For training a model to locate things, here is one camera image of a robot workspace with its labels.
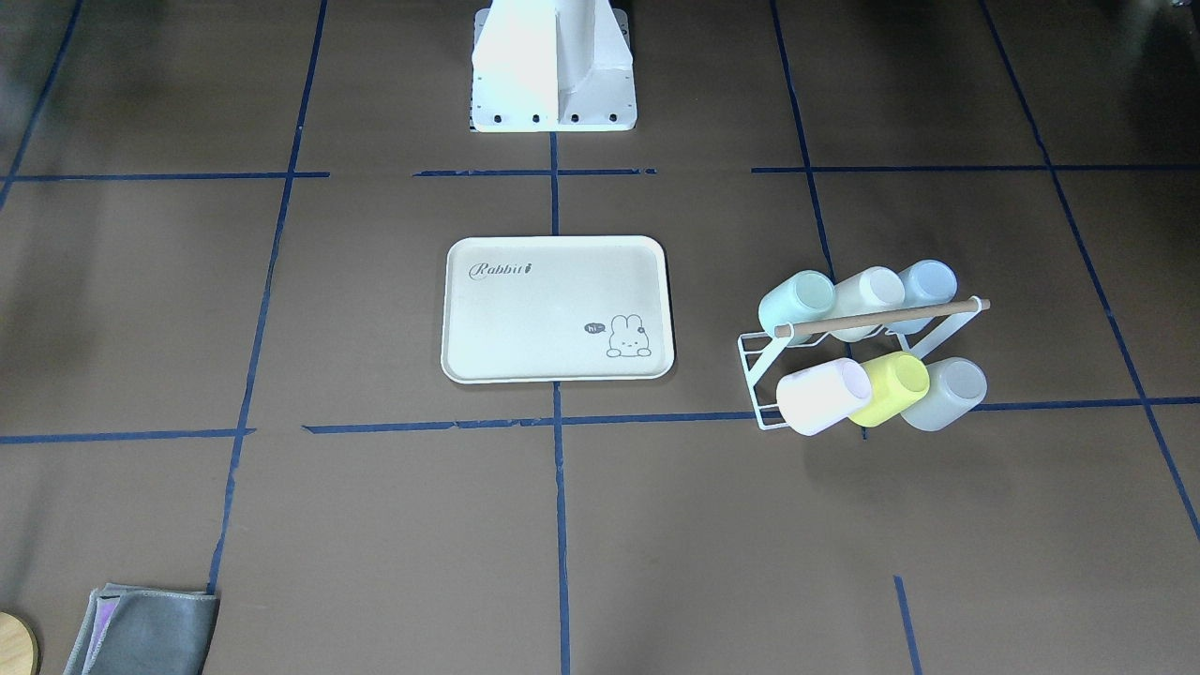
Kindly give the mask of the green plastic cup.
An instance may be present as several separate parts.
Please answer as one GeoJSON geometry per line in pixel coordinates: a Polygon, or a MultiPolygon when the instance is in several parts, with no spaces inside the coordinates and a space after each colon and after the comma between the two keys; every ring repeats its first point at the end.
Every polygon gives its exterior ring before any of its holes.
{"type": "Polygon", "coordinates": [[[830,277],[815,271],[798,271],[758,301],[758,323],[768,338],[775,338],[776,325],[827,319],[835,303],[830,277]]]}

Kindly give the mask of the beige rabbit tray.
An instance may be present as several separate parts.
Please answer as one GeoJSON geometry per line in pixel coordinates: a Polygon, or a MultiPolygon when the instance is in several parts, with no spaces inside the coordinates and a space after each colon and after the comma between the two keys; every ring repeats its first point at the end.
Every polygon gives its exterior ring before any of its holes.
{"type": "Polygon", "coordinates": [[[676,363],[650,235],[468,235],[449,247],[442,372],[461,384],[660,380],[676,363]]]}

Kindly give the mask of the pink plastic cup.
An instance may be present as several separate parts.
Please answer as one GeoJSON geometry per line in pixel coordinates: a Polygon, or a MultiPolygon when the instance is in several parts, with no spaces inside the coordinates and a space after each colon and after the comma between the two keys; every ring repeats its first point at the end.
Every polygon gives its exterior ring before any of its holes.
{"type": "Polygon", "coordinates": [[[816,435],[865,410],[872,384],[858,362],[839,358],[788,374],[776,382],[776,410],[788,428],[816,435]]]}

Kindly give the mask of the white plastic cup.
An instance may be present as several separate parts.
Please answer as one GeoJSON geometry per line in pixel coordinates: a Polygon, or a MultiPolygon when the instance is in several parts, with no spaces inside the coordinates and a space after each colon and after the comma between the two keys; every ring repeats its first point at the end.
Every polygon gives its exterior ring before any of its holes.
{"type": "Polygon", "coordinates": [[[870,265],[853,277],[836,282],[830,319],[878,313],[902,307],[906,300],[904,282],[887,265],[870,265]]]}

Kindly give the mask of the yellow plastic cup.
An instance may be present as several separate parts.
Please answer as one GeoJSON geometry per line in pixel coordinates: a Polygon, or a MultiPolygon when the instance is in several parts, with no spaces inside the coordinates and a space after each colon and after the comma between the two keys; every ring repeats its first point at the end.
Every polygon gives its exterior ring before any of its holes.
{"type": "Polygon", "coordinates": [[[878,428],[925,398],[926,364],[908,352],[892,352],[862,363],[872,393],[865,407],[848,416],[859,428],[878,428]]]}

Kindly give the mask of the blue plastic cup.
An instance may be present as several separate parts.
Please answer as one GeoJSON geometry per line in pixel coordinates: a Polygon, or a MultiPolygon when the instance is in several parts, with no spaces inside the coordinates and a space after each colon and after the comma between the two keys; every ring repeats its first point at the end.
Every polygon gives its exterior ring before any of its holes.
{"type": "Polygon", "coordinates": [[[956,274],[938,259],[920,259],[899,275],[905,299],[901,310],[949,303],[956,295],[956,274]]]}

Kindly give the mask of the grey plastic cup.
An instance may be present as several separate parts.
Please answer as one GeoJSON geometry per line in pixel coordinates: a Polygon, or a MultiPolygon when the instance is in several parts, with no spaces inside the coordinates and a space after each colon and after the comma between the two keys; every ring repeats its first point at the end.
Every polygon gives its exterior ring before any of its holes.
{"type": "Polygon", "coordinates": [[[910,428],[935,432],[974,410],[986,395],[986,375],[974,362],[950,357],[926,365],[930,387],[925,398],[904,410],[910,428]]]}

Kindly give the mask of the grey folded cloth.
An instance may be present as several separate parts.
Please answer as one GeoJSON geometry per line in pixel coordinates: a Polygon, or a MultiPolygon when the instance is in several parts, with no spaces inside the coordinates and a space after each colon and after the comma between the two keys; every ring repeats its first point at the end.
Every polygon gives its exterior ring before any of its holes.
{"type": "Polygon", "coordinates": [[[124,584],[94,589],[65,674],[202,674],[220,598],[124,584]]]}

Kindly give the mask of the wooden mug tree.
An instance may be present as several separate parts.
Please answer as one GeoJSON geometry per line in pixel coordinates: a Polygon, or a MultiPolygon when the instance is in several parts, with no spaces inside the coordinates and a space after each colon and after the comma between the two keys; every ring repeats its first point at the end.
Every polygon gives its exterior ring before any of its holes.
{"type": "Polygon", "coordinates": [[[1,674],[38,674],[38,640],[23,619],[1,611],[1,674]]]}

